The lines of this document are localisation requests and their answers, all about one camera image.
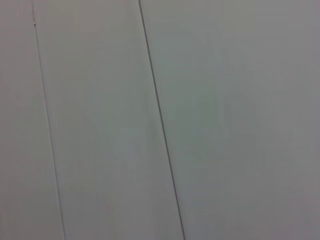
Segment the gray surface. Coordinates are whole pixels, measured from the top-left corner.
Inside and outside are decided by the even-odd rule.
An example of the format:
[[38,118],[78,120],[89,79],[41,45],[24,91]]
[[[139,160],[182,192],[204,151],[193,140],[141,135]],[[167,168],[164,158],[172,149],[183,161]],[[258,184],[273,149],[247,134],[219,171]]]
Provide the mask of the gray surface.
[[67,240],[181,240],[137,1],[35,1]]
[[0,1],[0,239],[63,240],[30,1]]
[[320,238],[319,8],[142,0],[187,240]]

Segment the vertical line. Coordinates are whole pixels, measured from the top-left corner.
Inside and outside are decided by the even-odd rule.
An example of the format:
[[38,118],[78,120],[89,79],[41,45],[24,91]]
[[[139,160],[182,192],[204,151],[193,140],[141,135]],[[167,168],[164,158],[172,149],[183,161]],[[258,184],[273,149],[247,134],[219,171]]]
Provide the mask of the vertical line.
[[32,14],[33,14],[33,25],[34,25],[34,33],[35,33],[35,42],[36,47],[38,51],[38,57],[39,57],[39,65],[40,65],[40,72],[41,72],[41,80],[42,80],[42,87],[43,87],[43,95],[44,95],[44,102],[45,102],[45,111],[46,111],[46,118],[49,128],[49,138],[50,138],[50,148],[53,158],[53,166],[54,166],[54,175],[55,175],[55,183],[57,187],[57,195],[58,195],[58,204],[60,208],[60,217],[61,217],[61,224],[62,224],[62,231],[63,231],[63,239],[66,240],[66,231],[65,231],[65,223],[62,213],[62,207],[61,207],[61,194],[59,190],[59,181],[58,181],[58,174],[57,174],[57,167],[56,167],[56,158],[55,158],[55,152],[54,152],[54,145],[52,140],[52,130],[51,130],[51,124],[50,124],[50,118],[49,118],[49,111],[48,111],[48,101],[47,101],[47,91],[45,88],[45,81],[44,81],[44,73],[43,73],[43,67],[42,67],[42,61],[40,57],[40,48],[39,48],[39,42],[38,42],[38,33],[37,33],[37,27],[36,27],[36,20],[35,20],[35,11],[34,11],[34,2],[31,0],[31,6],[32,6]]
[[151,73],[152,73],[152,79],[153,79],[153,86],[154,86],[154,90],[155,90],[156,102],[157,102],[157,105],[158,105],[158,110],[159,110],[159,115],[160,115],[160,120],[161,120],[161,127],[162,127],[162,132],[163,132],[163,137],[164,137],[165,149],[166,149],[166,154],[167,154],[168,161],[169,161],[169,166],[170,166],[170,173],[171,173],[171,178],[172,178],[172,183],[173,183],[174,196],[175,196],[175,201],[176,201],[176,205],[177,205],[178,213],[179,213],[179,220],[180,220],[180,225],[181,225],[181,230],[182,230],[182,236],[183,236],[183,240],[186,240],[184,225],[183,225],[182,218],[181,218],[181,211],[180,211],[180,206],[179,206],[179,201],[178,201],[175,178],[174,178],[174,173],[173,173],[173,170],[172,170],[172,164],[171,164],[171,159],[170,159],[170,154],[169,154],[169,149],[168,149],[168,143],[167,143],[167,137],[166,137],[166,132],[165,132],[164,120],[163,120],[162,112],[161,112],[161,108],[160,108],[159,96],[158,96],[158,91],[157,91],[157,84],[156,84],[156,79],[155,79],[155,72],[154,72],[154,67],[153,67],[152,60],[151,60],[151,54],[150,54],[150,48],[149,48],[149,42],[148,42],[148,37],[147,37],[147,31],[146,31],[144,15],[143,15],[143,12],[142,12],[141,0],[138,0],[138,4],[139,4],[139,10],[140,10],[140,15],[141,15],[142,25],[143,25],[144,38],[145,38],[146,48],[147,48],[147,52],[148,52],[148,58],[149,58]]

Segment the white wall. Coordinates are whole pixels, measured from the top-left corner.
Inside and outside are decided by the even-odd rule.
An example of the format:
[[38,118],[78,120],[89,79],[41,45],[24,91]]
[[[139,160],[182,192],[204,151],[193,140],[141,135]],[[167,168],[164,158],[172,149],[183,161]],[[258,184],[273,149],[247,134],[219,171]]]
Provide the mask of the white wall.
[[63,239],[30,1],[0,1],[0,239]]
[[67,240],[181,240],[137,1],[39,0]]
[[141,2],[186,239],[319,239],[319,1]]

